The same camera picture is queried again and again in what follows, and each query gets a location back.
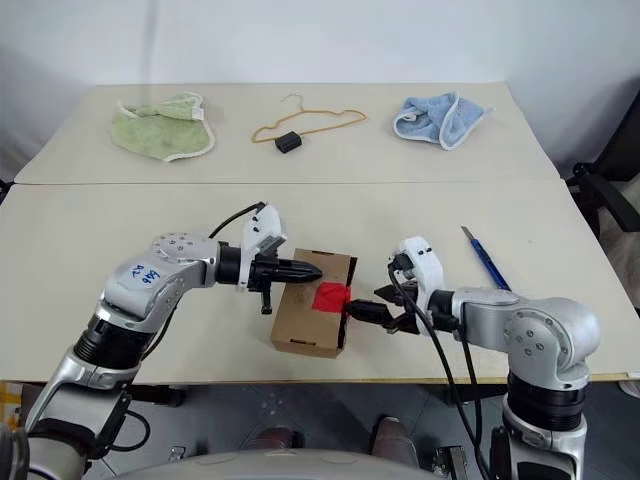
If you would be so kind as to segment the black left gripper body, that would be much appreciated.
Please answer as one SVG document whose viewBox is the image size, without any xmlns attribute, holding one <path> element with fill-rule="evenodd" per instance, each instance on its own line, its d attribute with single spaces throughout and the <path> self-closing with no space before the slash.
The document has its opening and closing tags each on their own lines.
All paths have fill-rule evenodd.
<svg viewBox="0 0 640 480">
<path fill-rule="evenodd" d="M 247 290 L 261 295 L 261 313 L 270 315 L 273 311 L 271 287 L 279 271 L 276 257 L 258 257 L 251 263 Z"/>
</svg>

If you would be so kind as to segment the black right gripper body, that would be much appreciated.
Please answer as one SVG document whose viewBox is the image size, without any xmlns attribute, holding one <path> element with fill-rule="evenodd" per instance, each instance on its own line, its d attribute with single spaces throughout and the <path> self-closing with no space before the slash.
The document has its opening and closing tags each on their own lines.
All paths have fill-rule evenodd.
<svg viewBox="0 0 640 480">
<path fill-rule="evenodd" d="M 414 303 L 417 303 L 418 284 L 415 280 L 402 283 L 401 288 Z M 416 315 L 415 309 L 405 302 L 404 296 L 393 285 L 390 285 L 390 299 L 388 302 L 403 309 L 403 313 L 394 319 L 394 325 L 388 329 L 388 332 L 403 332 L 419 335 L 420 331 L 418 326 L 422 324 L 422 321 Z"/>
</svg>

